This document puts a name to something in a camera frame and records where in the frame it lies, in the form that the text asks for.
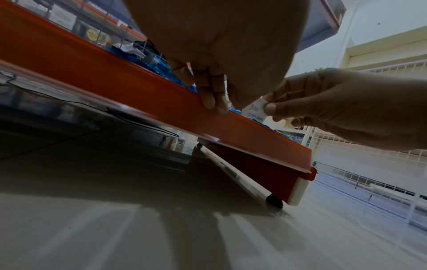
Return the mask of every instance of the black rubber foot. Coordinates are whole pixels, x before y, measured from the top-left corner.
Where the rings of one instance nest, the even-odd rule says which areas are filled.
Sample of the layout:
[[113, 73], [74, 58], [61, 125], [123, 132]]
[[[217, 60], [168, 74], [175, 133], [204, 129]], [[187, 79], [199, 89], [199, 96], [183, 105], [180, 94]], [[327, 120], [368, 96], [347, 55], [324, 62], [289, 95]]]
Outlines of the black rubber foot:
[[276, 196], [274, 196], [273, 194], [269, 195], [266, 199], [266, 202], [268, 202], [269, 204], [271, 204], [274, 207], [283, 208], [283, 201], [279, 198], [277, 198]]

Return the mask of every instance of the orange shelf edge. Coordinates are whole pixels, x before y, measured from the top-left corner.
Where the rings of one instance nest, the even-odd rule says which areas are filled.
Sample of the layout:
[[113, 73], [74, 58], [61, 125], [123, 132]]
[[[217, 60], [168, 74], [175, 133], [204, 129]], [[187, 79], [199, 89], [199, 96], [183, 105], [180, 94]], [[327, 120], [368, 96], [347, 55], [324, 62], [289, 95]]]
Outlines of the orange shelf edge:
[[0, 67], [308, 173], [311, 150], [250, 119], [206, 110], [193, 93], [0, 0]]

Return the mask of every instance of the white floor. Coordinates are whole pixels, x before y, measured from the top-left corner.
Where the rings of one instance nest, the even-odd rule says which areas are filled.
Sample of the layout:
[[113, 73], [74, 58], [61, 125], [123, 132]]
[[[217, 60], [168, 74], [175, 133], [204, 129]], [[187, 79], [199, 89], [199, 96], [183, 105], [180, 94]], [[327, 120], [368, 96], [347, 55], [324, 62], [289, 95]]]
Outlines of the white floor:
[[427, 269], [422, 231], [316, 183], [277, 211], [207, 168], [64, 144], [3, 161], [0, 268]]

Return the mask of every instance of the wire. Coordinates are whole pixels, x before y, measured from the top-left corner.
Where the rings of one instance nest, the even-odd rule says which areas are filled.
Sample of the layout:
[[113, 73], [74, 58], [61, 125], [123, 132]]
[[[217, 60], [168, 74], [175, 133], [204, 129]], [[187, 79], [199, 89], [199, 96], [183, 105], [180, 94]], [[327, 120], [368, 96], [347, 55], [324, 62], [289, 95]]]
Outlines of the wire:
[[100, 111], [100, 112], [107, 113], [107, 114], [109, 114], [109, 115], [111, 115], [111, 116], [114, 116], [115, 118], [120, 119], [120, 120], [122, 120], [122, 121], [125, 121], [125, 122], [128, 122], [128, 123], [131, 123], [131, 124], [134, 124], [134, 125], [138, 125], [138, 126], [140, 126], [140, 127], [146, 128], [146, 129], [151, 129], [151, 130], [154, 130], [154, 131], [163, 132], [163, 133], [165, 133], [165, 134], [167, 134], [167, 135], [170, 135], [170, 136], [173, 136], [173, 137], [179, 138], [179, 135], [178, 135], [178, 134], [173, 133], [173, 132], [171, 132], [171, 131], [168, 131], [168, 130], [166, 130], [166, 129], [157, 128], [157, 127], [154, 127], [154, 126], [150, 126], [150, 125], [145, 125], [145, 124], [137, 123], [137, 122], [130, 121], [130, 120], [126, 120], [126, 119], [124, 119], [124, 118], [122, 118], [122, 117], [119, 117], [119, 116], [115, 115], [113, 112], [111, 112], [111, 110], [110, 110], [108, 107], [106, 107], [106, 108], [107, 108], [107, 111], [103, 111], [103, 110], [101, 110], [101, 109], [98, 109], [98, 108], [96, 108], [96, 107], [93, 107], [93, 106], [88, 105], [88, 104], [83, 103], [83, 102], [78, 102], [78, 101], [68, 101], [68, 100], [60, 99], [60, 98], [57, 98], [57, 97], [54, 97], [54, 96], [51, 96], [51, 95], [48, 95], [48, 94], [45, 94], [45, 93], [42, 93], [42, 92], [39, 92], [39, 91], [31, 90], [31, 89], [28, 89], [28, 88], [21, 87], [21, 86], [19, 86], [19, 85], [13, 84], [13, 83], [12, 83], [12, 81], [16, 80], [16, 76], [15, 76], [15, 75], [13, 75], [13, 77], [10, 77], [10, 76], [7, 76], [6, 74], [4, 74], [4, 73], [3, 73], [3, 72], [1, 72], [1, 71], [0, 71], [0, 74], [1, 74], [1, 75], [3, 75], [3, 76], [5, 76], [5, 77], [10, 78], [10, 79], [9, 79], [9, 80], [7, 80], [7, 81], [5, 82], [5, 84], [3, 84], [3, 85], [9, 84], [9, 85], [13, 85], [13, 86], [15, 86], [15, 87], [17, 87], [17, 88], [19, 88], [19, 89], [21, 89], [21, 90], [28, 91], [28, 92], [32, 92], [32, 93], [36, 93], [36, 94], [38, 94], [38, 95], [43, 95], [43, 96], [46, 96], [46, 97], [50, 97], [50, 98], [55, 99], [55, 100], [59, 100], [59, 101], [63, 101], [63, 102], [68, 102], [68, 103], [81, 104], [81, 105], [84, 105], [84, 106], [90, 107], [90, 108], [92, 108], [92, 109], [98, 110], [98, 111]]

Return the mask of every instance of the paper label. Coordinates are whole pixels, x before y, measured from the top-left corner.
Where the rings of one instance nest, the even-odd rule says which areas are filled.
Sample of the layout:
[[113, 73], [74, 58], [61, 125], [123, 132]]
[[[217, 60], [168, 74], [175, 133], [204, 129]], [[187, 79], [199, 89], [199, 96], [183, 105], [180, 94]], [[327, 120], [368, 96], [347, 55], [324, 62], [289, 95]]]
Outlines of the paper label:
[[267, 103], [268, 102], [262, 98], [258, 98], [254, 103], [242, 110], [242, 115], [262, 123], [267, 118], [267, 115], [264, 113], [263, 109]]
[[76, 22], [77, 16], [69, 13], [68, 11], [58, 7], [57, 5], [53, 5], [52, 11], [50, 12], [49, 19], [59, 24], [62, 27], [65, 27], [69, 30], [72, 30], [74, 23]]

